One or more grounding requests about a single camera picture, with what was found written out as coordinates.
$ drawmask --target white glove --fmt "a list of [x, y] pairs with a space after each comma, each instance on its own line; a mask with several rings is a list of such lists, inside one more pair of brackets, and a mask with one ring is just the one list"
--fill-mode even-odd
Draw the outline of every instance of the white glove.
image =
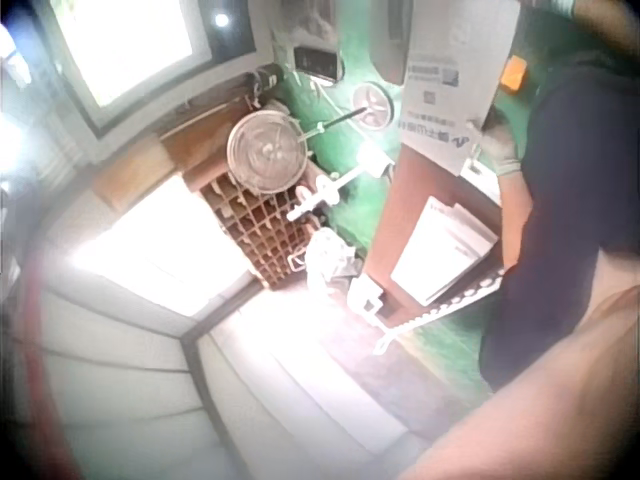
[[467, 127], [479, 137], [478, 145], [491, 158], [496, 175], [520, 171], [516, 141], [502, 112], [491, 107], [482, 131], [472, 121], [467, 122]]
[[563, 17], [573, 17], [573, 7], [576, 0], [520, 0], [520, 3], [533, 8], [540, 8], [557, 13]]

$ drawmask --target bright window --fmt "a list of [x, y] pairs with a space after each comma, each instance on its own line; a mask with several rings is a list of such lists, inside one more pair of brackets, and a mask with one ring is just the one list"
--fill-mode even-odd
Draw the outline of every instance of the bright window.
[[247, 272], [207, 203], [175, 176], [83, 245], [74, 263], [158, 305], [192, 316]]
[[50, 2], [100, 107], [193, 53], [180, 0]]

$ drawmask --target floor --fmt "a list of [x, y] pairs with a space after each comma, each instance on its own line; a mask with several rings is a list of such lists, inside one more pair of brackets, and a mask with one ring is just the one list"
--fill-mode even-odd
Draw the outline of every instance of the floor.
[[293, 478], [308, 464], [312, 478], [390, 480], [469, 411], [400, 344], [373, 356], [379, 338], [342, 297], [303, 278], [262, 291], [198, 342], [214, 401], [258, 477]]
[[[393, 99], [396, 112], [400, 111], [402, 88], [384, 82], [369, 60], [370, 5], [368, 0], [336, 2], [339, 47], [345, 64], [345, 77], [340, 83], [317, 92], [310, 88], [308, 77], [289, 73], [281, 85], [279, 95], [300, 119], [303, 130], [348, 111], [353, 89], [364, 81], [382, 85]], [[531, 107], [553, 65], [573, 53], [600, 48], [598, 40], [575, 24], [555, 15], [523, 9], [513, 53], [527, 60], [528, 78], [517, 95], [498, 92], [495, 101], [512, 124], [521, 155], [526, 148]], [[355, 165], [357, 149], [365, 137], [392, 159], [397, 158], [400, 141], [395, 124], [381, 133], [364, 135], [350, 124], [343, 124], [311, 139], [309, 144], [321, 167], [344, 173]], [[363, 254], [375, 234], [389, 185], [385, 179], [363, 176], [348, 187], [346, 199], [328, 214], [332, 227]], [[408, 352], [441, 381], [461, 392], [470, 405], [478, 404], [489, 395], [477, 369], [477, 358], [483, 327], [493, 314], [498, 295], [401, 339]]]

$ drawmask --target tiled floor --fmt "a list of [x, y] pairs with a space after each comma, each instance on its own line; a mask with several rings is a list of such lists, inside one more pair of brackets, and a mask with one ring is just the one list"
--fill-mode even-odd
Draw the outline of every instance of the tiled floor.
[[287, 318], [302, 325], [354, 381], [409, 431], [432, 441], [463, 416], [467, 407], [452, 388], [394, 343], [384, 356], [372, 354], [381, 333], [336, 299], [308, 290], [304, 281], [264, 291], [241, 315]]

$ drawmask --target white wall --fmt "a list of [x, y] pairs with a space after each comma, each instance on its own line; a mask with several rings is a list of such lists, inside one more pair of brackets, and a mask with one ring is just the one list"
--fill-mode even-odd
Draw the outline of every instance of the white wall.
[[[202, 408], [175, 336], [184, 319], [162, 312], [155, 325], [156, 305], [121, 297], [114, 284], [83, 282], [55, 252], [45, 256], [52, 257], [55, 262], [43, 265], [38, 344], [47, 387], [82, 475], [89, 480], [239, 478]], [[97, 313], [102, 309], [109, 315]], [[17, 352], [16, 420], [29, 426], [27, 373], [22, 350]]]

